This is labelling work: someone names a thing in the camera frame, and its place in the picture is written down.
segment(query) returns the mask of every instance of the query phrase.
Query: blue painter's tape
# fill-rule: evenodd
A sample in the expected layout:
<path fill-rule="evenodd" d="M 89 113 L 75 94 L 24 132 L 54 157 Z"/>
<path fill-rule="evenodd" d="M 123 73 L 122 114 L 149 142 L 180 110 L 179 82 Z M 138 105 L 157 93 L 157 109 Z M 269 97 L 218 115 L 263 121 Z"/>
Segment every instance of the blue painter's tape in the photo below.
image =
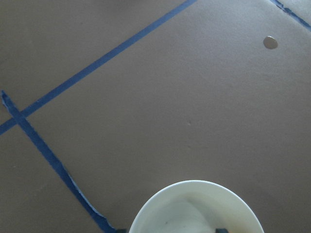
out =
<path fill-rule="evenodd" d="M 15 107 L 9 96 L 7 96 L 4 91 L 2 91 L 1 96 L 3 105 L 7 108 L 8 112 L 11 114 L 16 124 L 18 124 L 24 130 L 24 132 L 28 135 L 34 145 L 42 153 L 44 158 L 50 163 L 50 165 L 64 181 L 67 187 L 71 190 L 74 196 L 78 199 L 78 201 L 83 205 L 83 207 L 91 215 L 94 221 L 98 224 L 100 229 L 102 229 L 105 233 L 115 233 L 116 230 L 111 227 L 107 219 L 89 203 L 89 201 L 83 195 L 75 181 L 68 174 L 61 161 L 54 155 L 52 150 L 34 130 L 34 128 L 26 120 L 23 114 L 21 114 L 17 107 Z"/>
<path fill-rule="evenodd" d="M 304 21 L 301 17 L 296 15 L 291 9 L 284 7 L 284 5 L 279 2 L 278 0 L 270 0 L 273 2 L 278 8 L 280 8 L 285 13 L 288 13 L 292 18 L 294 18 L 298 23 L 300 23 L 302 26 L 307 28 L 309 31 L 311 31 L 311 26 L 306 21 Z"/>
<path fill-rule="evenodd" d="M 175 15 L 180 13 L 181 11 L 185 10 L 187 7 L 191 6 L 193 3 L 195 3 L 197 0 L 187 0 L 156 20 L 155 22 L 151 23 L 147 27 L 145 27 L 143 30 L 135 34 L 134 36 L 130 37 L 117 47 L 115 47 L 113 50 L 110 52 L 106 53 L 104 56 L 90 64 L 89 66 L 85 67 L 83 70 L 80 72 L 76 73 L 73 75 L 71 78 L 60 84 L 58 87 L 50 91 L 48 94 L 44 95 L 40 99 L 38 99 L 36 102 L 25 108 L 21 113 L 25 116 L 28 117 L 32 113 L 34 113 L 36 110 L 41 108 L 43 105 L 46 103 L 50 102 L 52 99 L 60 95 L 62 92 L 66 91 L 68 88 L 71 86 L 75 85 L 77 82 L 79 82 L 81 79 L 83 79 L 85 76 L 89 75 L 93 71 L 95 71 L 97 68 L 101 67 L 104 65 L 106 62 L 117 56 L 119 53 L 123 52 L 126 50 L 128 47 L 145 37 L 147 34 L 161 26 L 163 23 L 168 21 L 169 19 L 173 18 Z M 10 128 L 12 128 L 15 125 L 14 121 L 12 119 L 8 120 L 4 124 L 0 126 L 0 135 L 8 131 Z"/>

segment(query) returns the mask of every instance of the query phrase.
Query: blue tape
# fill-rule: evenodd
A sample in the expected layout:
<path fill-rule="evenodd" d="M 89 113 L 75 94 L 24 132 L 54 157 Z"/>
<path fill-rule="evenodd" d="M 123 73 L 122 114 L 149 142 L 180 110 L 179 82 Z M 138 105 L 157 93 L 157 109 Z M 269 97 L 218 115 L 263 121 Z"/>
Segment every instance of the blue tape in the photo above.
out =
<path fill-rule="evenodd" d="M 311 31 L 311 26 L 306 21 L 304 21 L 301 17 L 296 15 L 291 9 L 284 7 L 284 5 L 278 0 L 270 0 L 273 2 L 278 8 L 280 8 L 285 13 L 288 13 L 292 18 L 294 18 L 298 23 L 302 24 L 305 28 Z"/>
<path fill-rule="evenodd" d="M 134 36 L 130 37 L 120 45 L 116 46 L 113 50 L 110 52 L 106 53 L 104 56 L 90 64 L 89 66 L 85 67 L 83 70 L 80 72 L 76 73 L 73 75 L 71 78 L 60 84 L 58 87 L 50 91 L 48 94 L 44 95 L 40 99 L 38 99 L 36 102 L 25 108 L 24 110 L 21 111 L 21 113 L 25 116 L 28 117 L 32 113 L 34 113 L 36 110 L 41 108 L 43 105 L 46 103 L 50 102 L 52 99 L 60 95 L 62 92 L 66 91 L 68 88 L 71 86 L 75 85 L 77 82 L 79 82 L 81 79 L 83 79 L 85 76 L 89 75 L 93 71 L 95 71 L 97 68 L 101 67 L 104 65 L 106 62 L 110 61 L 112 58 L 117 56 L 119 53 L 123 52 L 126 50 L 128 47 L 148 35 L 150 32 L 161 26 L 163 23 L 168 21 L 169 19 L 173 18 L 175 15 L 180 13 L 181 11 L 185 10 L 187 7 L 191 6 L 193 3 L 195 3 L 197 0 L 187 0 L 156 20 L 155 22 L 151 23 L 147 27 L 145 27 L 143 30 L 135 34 Z M 15 125 L 15 122 L 10 119 L 7 122 L 3 123 L 0 126 L 0 135 L 8 131 L 10 128 L 12 128 Z"/>
<path fill-rule="evenodd" d="M 9 96 L 6 95 L 4 91 L 2 91 L 1 96 L 3 105 L 7 108 L 8 112 L 11 114 L 16 124 L 18 124 L 24 130 L 24 132 L 28 135 L 34 145 L 42 153 L 44 158 L 50 163 L 50 165 L 64 181 L 67 187 L 71 190 L 74 196 L 78 199 L 78 201 L 83 205 L 83 207 L 91 215 L 94 221 L 98 224 L 100 229 L 102 229 L 105 233 L 115 233 L 116 230 L 111 227 L 107 219 L 89 203 L 89 201 L 83 195 L 75 181 L 68 174 L 61 161 L 54 155 L 52 150 L 34 130 L 34 128 L 26 120 L 23 114 L 17 109 L 17 107 L 15 107 Z"/>

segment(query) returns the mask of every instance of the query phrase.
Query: white round container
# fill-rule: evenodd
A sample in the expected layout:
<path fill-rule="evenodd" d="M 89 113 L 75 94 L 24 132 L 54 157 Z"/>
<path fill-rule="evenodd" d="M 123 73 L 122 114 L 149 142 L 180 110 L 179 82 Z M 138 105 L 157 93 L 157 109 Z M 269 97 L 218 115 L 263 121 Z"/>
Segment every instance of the white round container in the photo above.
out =
<path fill-rule="evenodd" d="M 183 181 L 153 195 L 129 233 L 263 233 L 253 211 L 236 194 L 207 181 Z"/>

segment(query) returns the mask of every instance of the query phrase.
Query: blue line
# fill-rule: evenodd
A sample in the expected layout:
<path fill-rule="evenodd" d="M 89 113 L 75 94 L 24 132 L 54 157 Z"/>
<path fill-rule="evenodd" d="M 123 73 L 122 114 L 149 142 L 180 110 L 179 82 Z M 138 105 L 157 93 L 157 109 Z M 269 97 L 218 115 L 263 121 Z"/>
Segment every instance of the blue line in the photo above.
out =
<path fill-rule="evenodd" d="M 311 32 L 311 26 L 306 21 L 304 21 L 301 17 L 296 15 L 291 9 L 284 7 L 284 5 L 278 0 L 270 0 L 274 3 L 278 8 L 280 8 L 285 13 L 288 13 L 292 18 L 294 18 L 298 23 L 302 24 L 305 28 L 307 28 Z"/>
<path fill-rule="evenodd" d="M 83 205 L 83 207 L 87 210 L 87 212 L 91 215 L 94 221 L 98 224 L 100 229 L 102 229 L 105 233 L 115 233 L 116 230 L 110 226 L 107 219 L 101 215 L 86 199 L 83 195 L 75 181 L 66 171 L 64 165 L 61 161 L 54 155 L 52 150 L 48 147 L 48 145 L 43 141 L 43 139 L 39 136 L 39 134 L 34 130 L 31 124 L 26 120 L 23 114 L 15 107 L 14 103 L 11 101 L 10 97 L 5 94 L 4 91 L 1 93 L 2 95 L 2 103 L 7 108 L 8 112 L 11 114 L 16 124 L 18 124 L 24 132 L 28 135 L 34 145 L 38 148 L 38 150 L 42 153 L 44 158 L 50 163 L 56 173 L 60 176 L 60 178 L 64 181 L 67 187 L 71 190 L 71 192 L 75 195 L 78 201 Z"/>
<path fill-rule="evenodd" d="M 145 27 L 143 30 L 135 34 L 134 36 L 130 37 L 120 45 L 116 46 L 113 50 L 110 52 L 106 53 L 104 56 L 90 64 L 89 66 L 85 67 L 83 70 L 80 72 L 76 73 L 73 75 L 71 78 L 60 84 L 58 87 L 50 91 L 48 94 L 44 95 L 40 99 L 38 99 L 36 102 L 25 108 L 24 110 L 21 111 L 21 113 L 25 116 L 28 117 L 32 113 L 34 113 L 36 110 L 41 108 L 43 105 L 46 103 L 50 102 L 52 99 L 60 95 L 62 92 L 66 91 L 68 88 L 79 82 L 81 79 L 83 79 L 85 76 L 89 75 L 93 71 L 95 71 L 97 68 L 101 67 L 103 64 L 106 62 L 110 61 L 112 58 L 117 56 L 119 53 L 123 52 L 126 50 L 128 47 L 148 35 L 150 32 L 161 26 L 163 23 L 168 21 L 169 19 L 173 18 L 175 15 L 178 13 L 182 12 L 185 10 L 187 7 L 191 6 L 193 3 L 195 3 L 197 0 L 187 0 L 156 20 L 155 22 L 151 23 L 147 27 Z M 12 119 L 8 120 L 7 122 L 3 123 L 0 126 L 0 135 L 8 131 L 10 128 L 12 128 L 15 125 L 14 121 Z"/>

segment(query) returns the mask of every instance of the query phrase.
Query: white bowl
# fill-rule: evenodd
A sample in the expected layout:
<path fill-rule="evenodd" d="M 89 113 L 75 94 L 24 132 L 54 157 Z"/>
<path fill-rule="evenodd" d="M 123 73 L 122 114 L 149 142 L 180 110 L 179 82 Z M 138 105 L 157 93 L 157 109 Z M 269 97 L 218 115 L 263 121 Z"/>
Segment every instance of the white bowl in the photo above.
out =
<path fill-rule="evenodd" d="M 153 195 L 129 233 L 263 233 L 248 205 L 230 190 L 207 181 L 183 181 Z"/>

